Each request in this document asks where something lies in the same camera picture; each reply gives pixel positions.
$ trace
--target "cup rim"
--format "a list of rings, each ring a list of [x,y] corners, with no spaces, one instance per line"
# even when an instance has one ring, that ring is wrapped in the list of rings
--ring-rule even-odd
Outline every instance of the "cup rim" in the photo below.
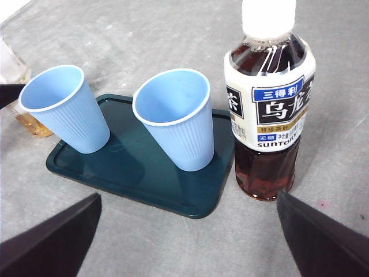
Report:
[[[67,97],[65,97],[64,99],[60,100],[59,102],[56,102],[55,104],[52,104],[52,105],[47,106],[47,107],[43,107],[43,108],[27,108],[27,107],[25,107],[23,105],[23,103],[22,103],[22,95],[24,94],[24,92],[26,91],[26,89],[28,88],[28,86],[31,83],[33,83],[37,78],[39,78],[41,75],[44,75],[47,72],[52,71],[52,70],[55,70],[57,68],[75,68],[78,71],[80,71],[80,73],[81,73],[81,81],[76,86],[76,88],[74,89],[74,91],[72,93],[70,93]],[[53,108],[56,108],[56,107],[60,106],[61,104],[65,103],[70,98],[72,98],[80,90],[80,88],[83,85],[84,80],[85,80],[85,74],[84,74],[83,70],[81,68],[79,68],[78,66],[76,66],[76,65],[57,65],[57,66],[53,66],[53,67],[51,67],[49,69],[46,69],[46,70],[42,71],[41,73],[37,74],[35,77],[33,77],[32,79],[30,79],[30,81],[24,86],[24,88],[22,89],[21,93],[19,94],[19,97],[18,97],[19,105],[21,106],[21,108],[23,110],[25,110],[25,111],[27,111],[29,113],[40,113],[40,112],[43,112],[43,111],[51,110]]]
[[[171,72],[177,72],[177,71],[185,71],[185,72],[193,72],[196,73],[198,75],[200,75],[206,82],[206,95],[204,97],[204,99],[202,100],[202,102],[200,103],[200,105],[193,110],[191,113],[187,114],[184,117],[181,117],[179,119],[176,119],[174,121],[167,121],[167,122],[153,122],[153,121],[149,121],[145,118],[143,118],[142,116],[139,115],[138,111],[136,110],[136,101],[137,101],[137,96],[140,94],[140,92],[142,91],[142,89],[152,80],[158,78],[161,75],[164,74],[168,74]],[[172,125],[176,125],[179,123],[182,123],[188,119],[190,119],[191,117],[195,116],[197,113],[199,113],[202,108],[207,104],[207,102],[210,99],[210,82],[208,80],[208,78],[202,74],[201,72],[194,70],[194,69],[189,69],[189,68],[176,68],[176,69],[170,69],[170,70],[166,70],[163,72],[158,73],[157,75],[154,75],[153,77],[151,77],[150,79],[148,79],[147,81],[145,81],[136,91],[135,93],[133,93],[133,101],[132,101],[132,110],[134,115],[136,116],[136,118],[138,120],[140,120],[142,123],[150,125],[150,126],[155,126],[155,127],[165,127],[165,126],[172,126]]]

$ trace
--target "oolong tea bottle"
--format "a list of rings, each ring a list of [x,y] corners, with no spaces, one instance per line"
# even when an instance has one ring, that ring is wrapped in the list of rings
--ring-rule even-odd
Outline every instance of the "oolong tea bottle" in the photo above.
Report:
[[[294,35],[296,0],[244,0],[245,37],[224,57],[239,186],[270,201],[295,177],[315,59]]]

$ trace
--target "black object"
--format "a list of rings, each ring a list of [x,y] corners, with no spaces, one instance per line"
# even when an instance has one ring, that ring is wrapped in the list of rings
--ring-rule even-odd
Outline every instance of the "black object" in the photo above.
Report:
[[[0,245],[1,277],[76,276],[95,235],[101,197],[95,193]]]
[[[303,277],[368,277],[369,238],[280,191],[284,236]]]
[[[0,84],[0,109],[18,99],[24,84]]]
[[[110,129],[108,143],[95,153],[81,154],[60,141],[47,158],[50,171],[190,218],[203,218],[214,210],[234,150],[229,112],[213,110],[211,163],[186,172],[173,164],[134,116],[131,97],[106,94],[97,102]]]

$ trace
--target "bottle neck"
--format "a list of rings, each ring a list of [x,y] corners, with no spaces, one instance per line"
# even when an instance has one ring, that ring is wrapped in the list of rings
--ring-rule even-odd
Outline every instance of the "bottle neck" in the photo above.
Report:
[[[277,48],[286,45],[291,41],[292,32],[287,32],[277,38],[259,39],[245,35],[243,44],[250,46],[255,51],[263,51],[267,48],[277,46]]]

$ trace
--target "bottle label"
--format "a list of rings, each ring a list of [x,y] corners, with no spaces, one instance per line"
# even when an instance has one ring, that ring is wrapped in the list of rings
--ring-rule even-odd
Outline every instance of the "bottle label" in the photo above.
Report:
[[[225,56],[232,131],[245,146],[261,152],[281,151],[301,135],[305,122],[315,59],[308,51],[304,62],[284,74],[247,76]]]

